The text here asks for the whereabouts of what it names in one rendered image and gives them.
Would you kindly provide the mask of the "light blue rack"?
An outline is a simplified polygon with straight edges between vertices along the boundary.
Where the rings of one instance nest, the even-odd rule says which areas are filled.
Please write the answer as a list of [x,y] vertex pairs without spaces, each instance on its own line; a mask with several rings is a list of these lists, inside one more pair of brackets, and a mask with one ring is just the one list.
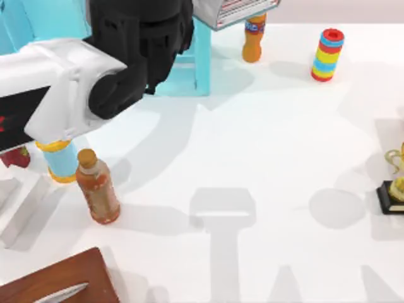
[[[29,42],[60,37],[85,38],[92,33],[88,0],[0,0],[0,55]],[[194,19],[193,41],[176,57],[160,96],[203,96],[210,93],[211,30]]]

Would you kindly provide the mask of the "orange bottle with blue label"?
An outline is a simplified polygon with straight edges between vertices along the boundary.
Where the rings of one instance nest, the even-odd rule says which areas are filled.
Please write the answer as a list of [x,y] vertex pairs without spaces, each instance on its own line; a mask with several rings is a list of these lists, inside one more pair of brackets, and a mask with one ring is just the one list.
[[245,22],[245,42],[242,58],[246,62],[257,62],[261,57],[261,40],[264,35],[267,14],[254,16]]

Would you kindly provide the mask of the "red-topped stack of coloured rings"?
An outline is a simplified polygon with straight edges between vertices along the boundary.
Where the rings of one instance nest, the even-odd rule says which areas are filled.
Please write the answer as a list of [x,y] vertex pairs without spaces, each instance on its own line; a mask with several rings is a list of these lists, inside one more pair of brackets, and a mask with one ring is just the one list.
[[333,78],[344,39],[343,32],[336,28],[327,28],[321,32],[311,69],[311,76],[316,81],[327,82]]

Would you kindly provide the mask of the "brown tea bottle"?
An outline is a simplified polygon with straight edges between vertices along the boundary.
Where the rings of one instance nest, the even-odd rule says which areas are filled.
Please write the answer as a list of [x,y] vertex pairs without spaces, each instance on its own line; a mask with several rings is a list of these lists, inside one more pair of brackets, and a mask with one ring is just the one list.
[[83,193],[91,217],[99,224],[109,224],[120,215],[108,165],[90,148],[78,152],[76,181]]

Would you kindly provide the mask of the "red toy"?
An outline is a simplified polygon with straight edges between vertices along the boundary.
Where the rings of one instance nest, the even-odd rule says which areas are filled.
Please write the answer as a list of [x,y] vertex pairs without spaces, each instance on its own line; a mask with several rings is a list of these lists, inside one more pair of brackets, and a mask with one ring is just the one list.
[[30,164],[30,154],[26,146],[21,146],[0,154],[0,159],[6,167],[15,165],[27,168]]

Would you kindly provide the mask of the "brown wooden box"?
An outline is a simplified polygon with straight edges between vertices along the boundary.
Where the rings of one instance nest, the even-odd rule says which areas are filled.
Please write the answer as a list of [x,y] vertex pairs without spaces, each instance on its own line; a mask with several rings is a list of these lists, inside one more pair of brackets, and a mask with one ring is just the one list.
[[55,303],[121,303],[97,247],[1,285],[0,303],[36,303],[77,285],[83,285],[84,289]]

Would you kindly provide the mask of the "gold trophy on black base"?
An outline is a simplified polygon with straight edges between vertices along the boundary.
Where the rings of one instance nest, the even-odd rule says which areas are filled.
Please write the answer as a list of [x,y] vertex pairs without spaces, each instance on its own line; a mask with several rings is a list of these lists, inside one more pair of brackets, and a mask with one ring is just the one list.
[[393,180],[383,181],[376,189],[379,205],[384,215],[404,215],[404,142],[399,150],[389,150],[384,159],[394,167]]

